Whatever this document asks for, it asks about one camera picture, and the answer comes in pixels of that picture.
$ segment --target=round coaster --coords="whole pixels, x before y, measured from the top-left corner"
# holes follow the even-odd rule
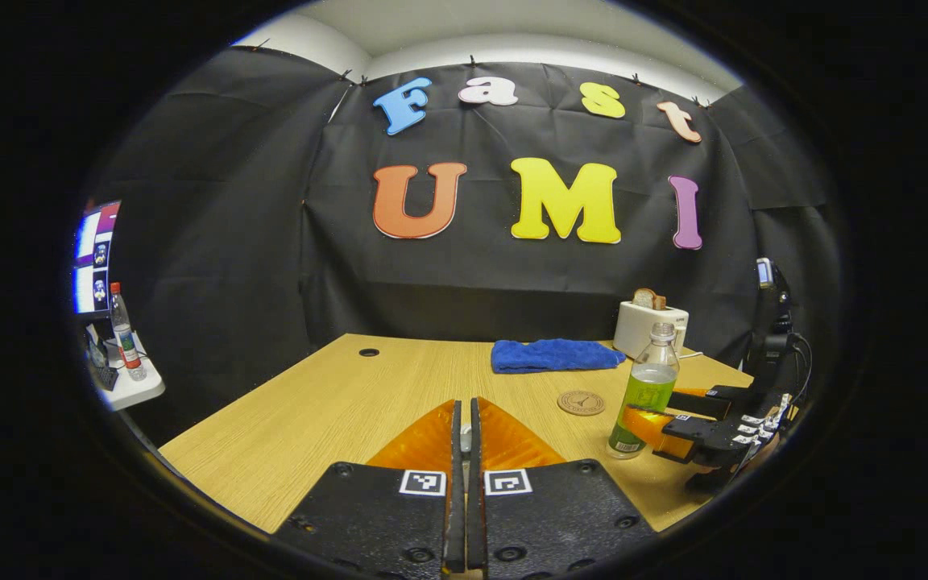
[[[557,406],[572,415],[596,415],[603,411],[603,399],[588,391],[568,391],[557,399]]]

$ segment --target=green drink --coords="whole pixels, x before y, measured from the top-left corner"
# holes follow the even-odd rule
[[[651,331],[651,344],[632,364],[622,407],[618,410],[615,428],[607,439],[607,454],[612,458],[634,458],[647,447],[645,441],[626,429],[622,417],[629,404],[652,411],[665,410],[675,387],[675,379],[678,378],[678,357],[671,346],[674,339],[674,327],[671,324],[655,323]]]

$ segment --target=white ceiling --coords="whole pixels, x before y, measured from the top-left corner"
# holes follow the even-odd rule
[[[605,0],[320,0],[295,14],[331,26],[371,56],[455,36],[548,34],[651,56],[719,87],[741,85],[692,44]]]

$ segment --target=black fabric backdrop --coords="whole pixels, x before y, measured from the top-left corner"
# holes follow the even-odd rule
[[[371,103],[416,77],[433,81],[426,118],[387,136]],[[474,77],[509,78],[519,102],[461,103]],[[615,88],[625,117],[586,111],[586,81]],[[656,108],[664,100],[692,115],[702,143],[673,131]],[[583,164],[614,168],[621,242],[582,242],[574,231],[513,238],[520,157],[548,160],[568,186]],[[425,239],[379,232],[373,172],[416,166],[406,210],[423,216],[427,168],[440,162],[468,168],[449,227]],[[673,245],[671,175],[699,186],[700,250]],[[735,366],[761,255],[793,287],[796,327],[813,339],[822,379],[843,280],[832,193],[810,151],[748,89],[703,109],[606,73],[526,63],[361,87],[298,56],[231,48],[133,129],[95,198],[122,199],[112,272],[167,384],[130,412],[162,445],[344,333],[611,338],[619,302],[638,287],[691,312],[687,346]]]

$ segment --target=wooden table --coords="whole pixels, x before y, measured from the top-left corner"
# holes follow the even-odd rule
[[[379,355],[361,356],[361,349]],[[606,371],[497,375],[492,342],[417,341],[345,334],[159,451],[181,474],[238,516],[274,532],[333,462],[364,463],[390,438],[446,400],[483,396],[525,423],[564,459],[601,462],[660,531],[703,504],[684,491],[697,467],[642,453],[605,453],[632,360]],[[706,356],[680,361],[677,386],[745,387],[750,375]],[[588,390],[607,410],[561,411],[557,396]]]

